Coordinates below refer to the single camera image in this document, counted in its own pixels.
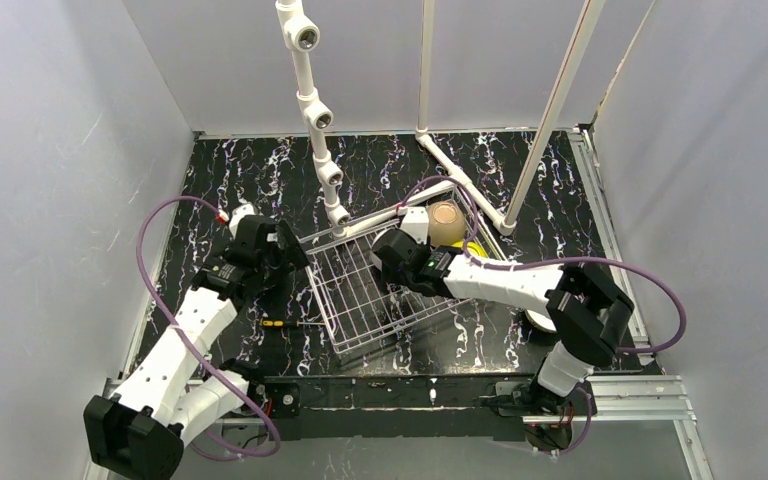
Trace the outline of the beige bowl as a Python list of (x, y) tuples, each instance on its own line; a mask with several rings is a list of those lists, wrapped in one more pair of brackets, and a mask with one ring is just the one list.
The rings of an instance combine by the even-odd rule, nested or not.
[(451, 201), (439, 201), (426, 207), (428, 235), (432, 246), (451, 246), (465, 238), (467, 224), (462, 210)]

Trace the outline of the yellow-green bowl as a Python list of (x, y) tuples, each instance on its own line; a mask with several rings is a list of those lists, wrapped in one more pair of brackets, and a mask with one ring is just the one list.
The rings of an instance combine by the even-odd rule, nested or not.
[(459, 250), (462, 250), (463, 247), (466, 247), (467, 251), (474, 257), (481, 257), (481, 258), (488, 258), (487, 251), (477, 242), (469, 241), (464, 242), (463, 240), (457, 241), (452, 244), (452, 247), (457, 248)]

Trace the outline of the pale grey bowl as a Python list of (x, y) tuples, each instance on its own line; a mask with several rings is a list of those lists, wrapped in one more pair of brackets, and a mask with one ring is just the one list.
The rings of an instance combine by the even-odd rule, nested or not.
[(385, 263), (393, 256), (395, 240), (397, 240), (395, 228), (382, 230), (375, 236), (370, 249), (370, 261), (378, 270), (383, 271)]

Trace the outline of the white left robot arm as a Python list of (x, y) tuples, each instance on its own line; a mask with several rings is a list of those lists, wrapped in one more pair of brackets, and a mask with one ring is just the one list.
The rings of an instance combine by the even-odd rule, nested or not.
[(138, 368), (108, 397), (94, 396), (83, 419), (92, 461), (128, 479), (168, 479), (184, 450), (261, 382), (256, 369), (228, 361), (185, 389), (212, 344), (251, 301), (308, 266), (285, 220), (238, 209), (231, 241), (199, 266), (167, 327)]

